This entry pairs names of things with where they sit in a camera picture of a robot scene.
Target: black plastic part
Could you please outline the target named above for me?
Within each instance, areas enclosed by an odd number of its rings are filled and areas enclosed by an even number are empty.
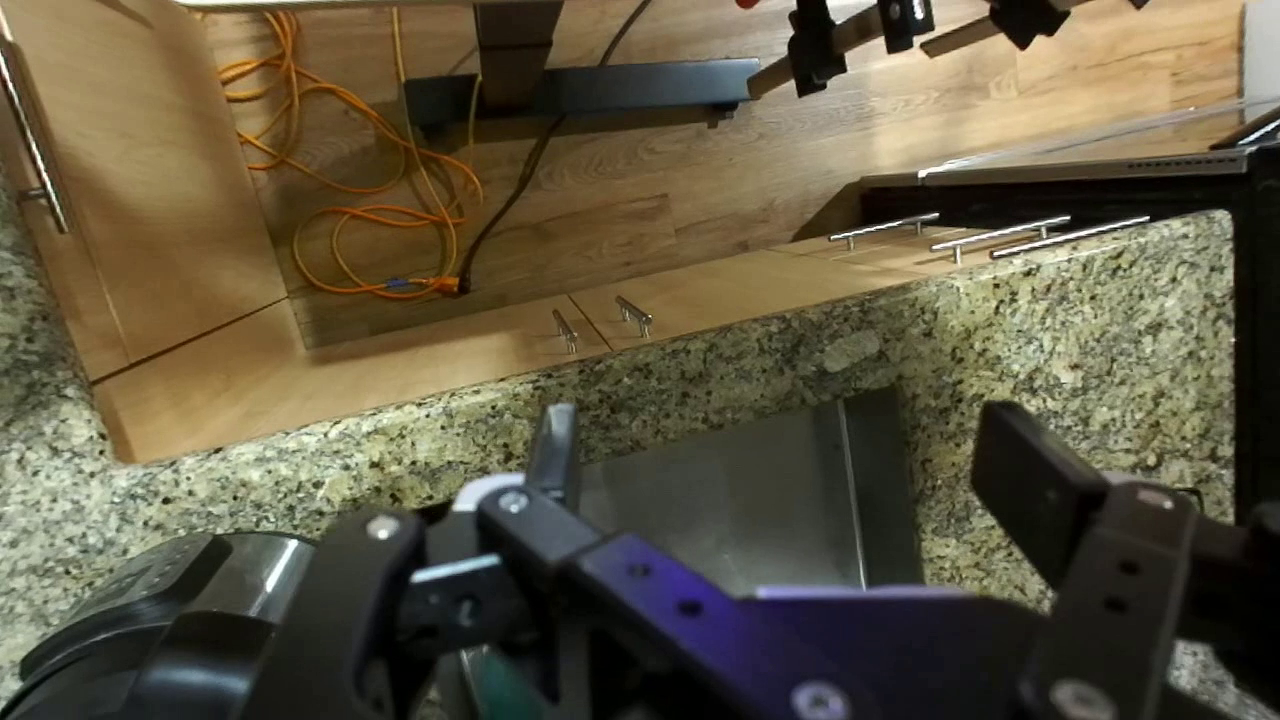
[[[1280,502],[1280,147],[1249,160],[1237,211],[1237,521]]]
[[[420,533],[408,513],[337,516],[262,651],[244,720],[399,714],[383,655],[391,651],[394,594],[417,562]]]
[[[847,73],[828,0],[795,0],[788,65],[798,95],[822,91],[833,77]]]
[[[479,502],[479,541],[498,547],[520,581],[548,583],[572,557],[599,544],[599,533],[538,494],[498,487]]]
[[[791,693],[807,680],[862,698],[822,651],[782,627],[761,624],[699,573],[669,551],[621,538],[577,562],[594,606],[617,624],[648,632],[696,686],[713,689],[735,715],[795,715]]]
[[[754,62],[704,65],[606,65],[606,68],[548,68],[538,95],[506,109],[474,109],[479,124],[551,124],[551,119],[709,119],[746,100]],[[422,135],[443,135],[468,124],[474,77],[408,81],[408,119]]]
[[[135,627],[118,638],[98,638],[93,651],[67,655],[55,671],[27,680],[0,720],[127,720],[123,706],[135,686],[135,671],[159,646],[159,627]]]
[[[1148,720],[1170,661],[1193,568],[1195,503],[1154,485],[1115,485],[1056,583],[1020,699],[1056,715],[1056,689],[1084,686],[1111,715]]]
[[[181,616],[139,666],[127,720],[232,720],[253,689],[273,624],[246,616]]]
[[[47,677],[102,638],[173,624],[227,557],[232,544],[221,538],[181,538],[131,557],[59,632],[20,661],[20,677]]]
[[[915,37],[933,34],[933,0],[875,0],[887,52],[915,47]]]
[[[751,601],[744,612],[822,647],[875,689],[862,715],[1012,715],[1044,616],[983,598]]]
[[[1035,37],[1056,37],[1073,14],[1053,0],[993,0],[988,20],[1016,46],[1029,47]]]
[[[1106,496],[1106,481],[1020,406],[983,406],[971,487],[1053,588]]]
[[[430,666],[443,651],[479,647],[527,627],[525,594],[498,557],[422,568],[410,578],[394,612],[394,651]]]
[[[1242,527],[1199,521],[1180,638],[1207,646],[1239,689],[1280,708],[1280,503]]]

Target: orange wire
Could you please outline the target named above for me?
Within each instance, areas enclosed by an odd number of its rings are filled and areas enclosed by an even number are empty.
[[[474,169],[468,160],[443,155],[437,147],[420,147],[410,127],[408,132],[391,127],[367,100],[361,100],[342,85],[330,85],[330,81],[306,73],[301,65],[301,20],[291,14],[261,14],[261,20],[268,25],[274,52],[246,58],[246,62],[221,68],[221,85],[222,85],[227,106],[261,106],[261,100],[282,95],[282,109],[261,132],[239,132],[239,143],[268,160],[253,171],[286,169],[286,171],[301,171],[301,176],[324,183],[328,193],[348,193],[348,196],[377,196],[377,193],[388,193],[391,183],[403,182],[410,189],[410,196],[420,199],[420,210],[352,203],[352,210],[337,210],[324,217],[324,222],[330,222],[328,258],[330,258],[337,271],[342,275],[342,286],[316,275],[316,269],[305,261],[305,250],[301,250],[305,231],[295,231],[291,261],[295,261],[301,275],[316,292],[330,292],[330,296],[420,301],[420,296],[460,292],[460,282],[454,282],[460,225],[468,222],[468,199],[470,203],[483,199],[483,182],[474,176]],[[391,46],[394,46],[394,81],[403,81],[403,27],[399,27],[394,10],[391,10]],[[295,160],[295,152],[305,143],[305,106],[324,100],[324,95],[337,100],[339,109],[348,109],[352,117],[361,117],[377,132],[380,143],[394,147],[391,176],[399,176],[399,182],[388,182],[380,189],[356,189],[356,183],[328,182],[316,169]],[[408,282],[408,288],[372,286],[339,254],[339,231],[348,225],[443,231],[437,275],[420,275],[420,271],[394,275],[394,282]]]

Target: wooden board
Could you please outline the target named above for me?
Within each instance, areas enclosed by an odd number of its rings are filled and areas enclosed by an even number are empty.
[[[924,250],[927,241],[941,237],[744,254],[606,292],[470,312],[410,334],[410,346],[380,346],[380,354],[342,360],[316,360],[286,304],[273,304],[227,334],[96,384],[93,397],[118,459],[164,459],[632,347],[640,341],[617,320],[612,292],[655,317],[648,341],[672,341],[983,264],[983,258],[946,264]]]
[[[73,211],[73,237],[50,237],[35,211],[27,225],[85,378],[123,371],[281,301],[193,15],[166,0],[0,10]]]
[[[788,10],[788,0],[766,0],[754,14],[738,14],[726,0],[655,0],[617,62],[773,62],[788,46]],[[941,27],[971,20],[978,10],[978,0],[934,0]],[[629,0],[565,4],[551,65],[594,65],[604,41],[629,14]],[[215,52],[261,41],[246,15],[215,15],[208,27]],[[403,27],[410,77],[474,68],[468,4],[403,10]],[[383,10],[306,14],[305,58],[306,68],[361,90],[361,95],[394,117]],[[882,58],[880,46],[869,46],[847,62],[853,73],[833,81],[822,95],[795,100],[791,90],[779,90],[720,127],[568,127],[551,141],[536,183],[483,250],[470,296],[388,309],[306,292],[301,317],[316,354],[342,358],[348,346],[362,347],[377,334],[438,326],[511,301],[581,292],[634,271],[782,244],[838,183],[862,171],[915,169],[1001,143],[1230,100],[1239,91],[1239,0],[1160,0],[1145,14],[1099,0],[1080,10],[1056,41],[1030,52],[988,41],[943,62],[924,62],[918,52]],[[372,176],[367,143],[352,135],[342,113],[316,113],[312,127],[316,143],[306,147],[306,165],[352,182]],[[1203,147],[1216,135],[1221,127],[1195,127],[1160,143],[1160,152]],[[525,152],[527,141],[474,147],[489,203],[474,210],[474,222],[464,227],[468,237],[506,196]],[[281,231],[274,241],[306,227],[324,203],[301,176],[261,176],[261,193]],[[356,264],[372,275],[430,264],[430,254],[410,241],[383,244],[367,237],[362,244],[361,231],[352,231],[342,250],[352,250]]]
[[[572,326],[577,346],[559,336],[551,312]],[[164,459],[599,354],[604,341],[577,304],[531,301],[437,326],[410,347],[319,364],[286,304],[273,304],[227,334],[96,384],[93,397],[118,459]]]
[[[965,231],[887,231],[847,250],[833,241],[775,244],[589,288],[577,292],[577,304],[612,347],[634,347],[988,264],[983,254],[966,254],[955,264],[950,258],[927,254],[927,244],[946,237]],[[644,334],[634,317],[621,309],[621,296],[650,320]]]

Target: wire bundle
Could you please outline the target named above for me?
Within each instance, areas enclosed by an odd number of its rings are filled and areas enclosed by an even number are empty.
[[[261,14],[273,34],[273,52],[232,62],[221,68],[221,85],[227,106],[281,106],[262,127],[244,132],[239,143],[261,155],[246,171],[295,171],[324,193],[337,196],[337,210],[324,211],[328,225],[328,258],[339,282],[324,282],[305,258],[305,231],[291,231],[291,261],[301,275],[328,296],[367,296],[367,301],[422,301],[422,296],[460,296],[460,227],[468,211],[483,199],[483,182],[460,155],[443,155],[437,147],[420,147],[417,132],[399,132],[383,119],[367,100],[352,90],[324,81],[301,65],[301,20],[291,14]],[[388,14],[388,34],[394,47],[394,81],[403,85],[403,25],[399,10]],[[312,100],[339,106],[352,119],[372,127],[377,143],[388,152],[388,182],[380,183],[342,183],[319,176],[316,169],[301,165],[305,147],[305,117]],[[372,196],[408,183],[417,203],[377,203]],[[367,282],[356,264],[339,254],[339,237],[348,225],[394,227],[394,231],[430,231],[437,269],[399,271],[383,282]]]

